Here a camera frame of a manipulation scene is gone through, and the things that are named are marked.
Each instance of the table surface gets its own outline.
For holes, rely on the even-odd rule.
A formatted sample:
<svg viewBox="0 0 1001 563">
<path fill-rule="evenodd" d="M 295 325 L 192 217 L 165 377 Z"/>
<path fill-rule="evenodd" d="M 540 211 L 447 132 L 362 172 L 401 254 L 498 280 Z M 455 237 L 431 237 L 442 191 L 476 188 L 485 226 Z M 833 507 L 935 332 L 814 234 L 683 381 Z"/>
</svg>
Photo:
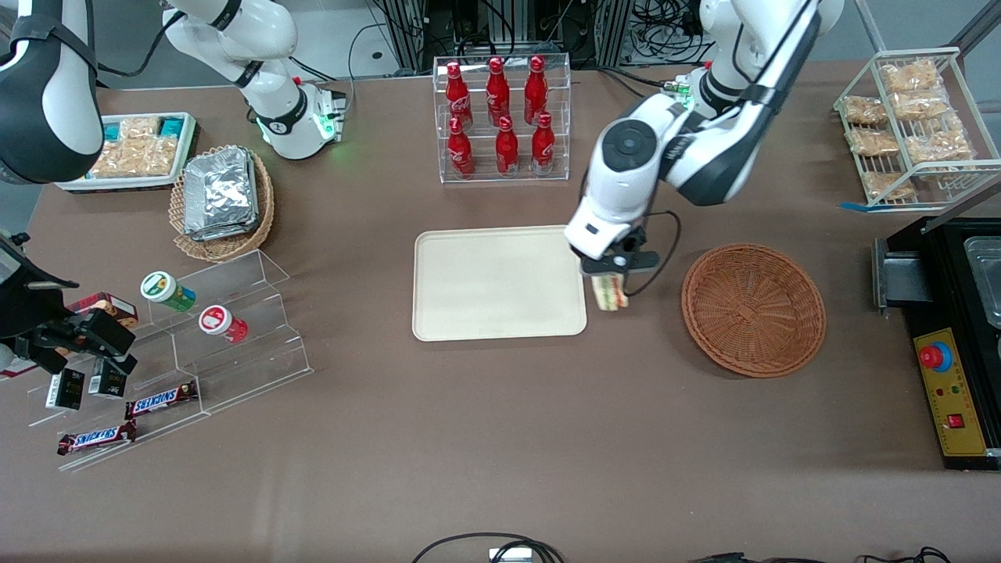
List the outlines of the table surface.
<svg viewBox="0 0 1001 563">
<path fill-rule="evenodd" d="M 685 234 L 628 311 L 589 304 L 580 336 L 418 342 L 413 241 L 423 231 L 559 224 L 601 129 L 632 101 L 579 72 L 568 182 L 444 188 L 426 79 L 357 84 L 345 140 L 282 160 L 234 88 L 110 91 L 105 113 L 183 110 L 200 149 L 264 159 L 277 216 L 264 250 L 316 372 L 75 474 L 26 428 L 33 373 L 0 386 L 0 560 L 148 563 L 409 561 L 440 537 L 523 533 L 575 563 L 911 554 L 1001 559 L 998 477 L 946 472 L 899 314 L 872 310 L 869 246 L 913 215 L 839 209 L 861 186 L 831 103 L 861 62 L 810 63 L 730 204 L 662 190 Z M 651 70 L 674 76 L 681 69 Z M 33 259 L 139 301 L 152 269 L 205 264 L 172 243 L 164 191 L 45 189 Z M 670 221 L 653 224 L 667 244 Z M 689 337 L 679 295 L 706 250 L 758 242 L 809 272 L 828 310 L 823 350 L 773 381 L 737 377 Z M 427 561 L 483 561 L 492 542 Z"/>
</svg>

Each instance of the coca-cola bottle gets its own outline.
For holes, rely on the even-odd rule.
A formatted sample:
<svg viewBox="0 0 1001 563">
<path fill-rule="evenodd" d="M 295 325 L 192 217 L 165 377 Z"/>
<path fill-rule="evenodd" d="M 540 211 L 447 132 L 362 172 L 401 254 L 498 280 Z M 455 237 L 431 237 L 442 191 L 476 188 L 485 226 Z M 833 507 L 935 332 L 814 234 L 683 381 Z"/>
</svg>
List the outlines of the coca-cola bottle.
<svg viewBox="0 0 1001 563">
<path fill-rule="evenodd" d="M 497 133 L 497 171 L 506 178 L 518 175 L 518 137 L 515 136 L 515 121 L 511 115 L 504 115 L 498 120 L 500 131 Z"/>
<path fill-rule="evenodd" d="M 553 115 L 549 111 L 539 114 L 539 128 L 532 135 L 532 171 L 547 176 L 553 171 L 553 149 L 557 137 L 553 134 Z"/>
<path fill-rule="evenodd" d="M 539 55 L 529 62 L 529 79 L 525 82 L 525 122 L 535 125 L 539 122 L 539 114 L 546 111 L 546 97 L 550 86 L 546 83 L 546 59 Z"/>
<path fill-rule="evenodd" d="M 472 172 L 476 170 L 476 163 L 472 159 L 472 145 L 469 144 L 469 137 L 462 131 L 462 122 L 458 117 L 448 120 L 448 130 L 451 133 L 448 136 L 451 166 L 463 180 L 472 179 Z"/>
<path fill-rule="evenodd" d="M 511 114 L 511 87 L 504 75 L 504 59 L 490 57 L 490 77 L 486 79 L 486 108 L 494 127 L 500 126 L 500 118 Z"/>
<path fill-rule="evenodd" d="M 472 106 L 469 104 L 469 88 L 462 80 L 462 69 L 458 61 L 445 65 L 448 72 L 448 85 L 444 89 L 444 97 L 448 98 L 448 112 L 452 117 L 458 117 L 462 129 L 472 128 Z"/>
</svg>

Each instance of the green can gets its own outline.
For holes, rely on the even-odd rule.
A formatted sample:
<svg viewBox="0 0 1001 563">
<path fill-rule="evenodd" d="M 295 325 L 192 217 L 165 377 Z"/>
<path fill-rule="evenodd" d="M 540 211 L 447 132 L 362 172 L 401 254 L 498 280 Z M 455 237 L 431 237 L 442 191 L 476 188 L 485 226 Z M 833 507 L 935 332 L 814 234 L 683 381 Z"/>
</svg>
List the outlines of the green can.
<svg viewBox="0 0 1001 563">
<path fill-rule="evenodd" d="M 194 292 L 177 283 L 166 271 L 154 271 L 142 280 L 139 287 L 142 297 L 166 306 L 178 313 L 194 307 Z"/>
</svg>

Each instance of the snickers bar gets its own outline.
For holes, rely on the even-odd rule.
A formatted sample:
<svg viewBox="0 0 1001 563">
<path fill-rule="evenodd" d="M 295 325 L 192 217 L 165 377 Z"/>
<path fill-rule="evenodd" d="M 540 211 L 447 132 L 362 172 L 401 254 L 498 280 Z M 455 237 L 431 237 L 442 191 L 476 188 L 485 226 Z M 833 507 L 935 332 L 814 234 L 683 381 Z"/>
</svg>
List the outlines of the snickers bar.
<svg viewBox="0 0 1001 563">
<path fill-rule="evenodd" d="M 86 434 L 67 434 L 59 441 L 60 456 L 75 454 L 87 448 L 103 448 L 115 442 L 135 442 L 135 422 L 129 421 L 121 426 L 113 426 Z"/>
<path fill-rule="evenodd" d="M 198 398 L 198 384 L 190 382 L 173 389 L 151 395 L 134 403 L 125 404 L 125 420 L 130 421 L 157 409 L 165 409 L 174 403 L 183 403 Z"/>
</svg>

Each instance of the black box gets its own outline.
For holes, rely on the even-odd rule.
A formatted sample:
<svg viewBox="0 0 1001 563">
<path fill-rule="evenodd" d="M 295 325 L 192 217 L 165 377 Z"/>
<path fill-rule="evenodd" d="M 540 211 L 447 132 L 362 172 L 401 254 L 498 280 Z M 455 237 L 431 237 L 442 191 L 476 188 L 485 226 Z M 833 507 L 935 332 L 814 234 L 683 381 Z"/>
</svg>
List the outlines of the black box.
<svg viewBox="0 0 1001 563">
<path fill-rule="evenodd" d="M 52 376 L 49 384 L 49 397 L 45 400 L 46 409 L 80 410 L 80 400 L 83 399 L 83 380 L 86 378 L 80 372 L 63 370 Z"/>
<path fill-rule="evenodd" d="M 90 376 L 87 393 L 109 399 L 121 399 L 125 395 L 125 376 L 118 373 L 103 358 L 98 358 L 94 363 L 94 374 Z"/>
</svg>

